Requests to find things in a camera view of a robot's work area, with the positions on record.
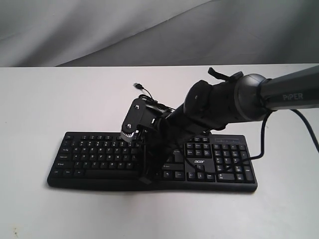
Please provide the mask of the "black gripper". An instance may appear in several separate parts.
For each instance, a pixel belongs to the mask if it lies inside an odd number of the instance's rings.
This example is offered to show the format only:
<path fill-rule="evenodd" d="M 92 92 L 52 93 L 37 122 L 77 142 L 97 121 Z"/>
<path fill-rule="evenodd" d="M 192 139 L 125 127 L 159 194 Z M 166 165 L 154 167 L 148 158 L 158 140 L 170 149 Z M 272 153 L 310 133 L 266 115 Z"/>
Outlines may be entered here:
<path fill-rule="evenodd" d="M 149 185 L 152 172 L 161 169 L 173 151 L 198 135 L 192 121 L 183 112 L 158 114 L 136 113 L 136 129 L 143 146 L 143 168 L 139 180 Z"/>

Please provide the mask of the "dark piper robot arm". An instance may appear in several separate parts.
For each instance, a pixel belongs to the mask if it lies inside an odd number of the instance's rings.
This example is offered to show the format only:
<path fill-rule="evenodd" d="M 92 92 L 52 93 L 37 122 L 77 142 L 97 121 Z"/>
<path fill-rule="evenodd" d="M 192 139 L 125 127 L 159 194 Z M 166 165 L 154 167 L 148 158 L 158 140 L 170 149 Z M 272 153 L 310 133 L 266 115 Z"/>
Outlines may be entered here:
<path fill-rule="evenodd" d="M 151 184 L 169 155 L 198 135 L 223 130 L 230 123 L 262 121 L 276 110 L 317 108 L 319 69 L 308 68 L 275 79 L 237 72 L 226 76 L 209 69 L 220 80 L 201 80 L 188 91 L 175 110 L 140 95 L 132 104 L 135 133 L 142 144 L 140 180 Z"/>

